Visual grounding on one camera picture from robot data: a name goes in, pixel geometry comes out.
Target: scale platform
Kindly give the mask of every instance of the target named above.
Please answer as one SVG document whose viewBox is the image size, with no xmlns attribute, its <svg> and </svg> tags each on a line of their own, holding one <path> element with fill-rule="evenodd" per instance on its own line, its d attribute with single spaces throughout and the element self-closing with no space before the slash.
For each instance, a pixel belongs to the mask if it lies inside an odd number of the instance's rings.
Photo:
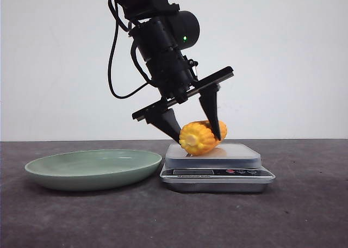
<svg viewBox="0 0 348 248">
<path fill-rule="evenodd" d="M 220 144 L 199 157 L 172 144 L 160 177 L 179 192 L 262 192 L 276 176 L 262 166 L 259 153 L 243 144 Z"/>
</svg>

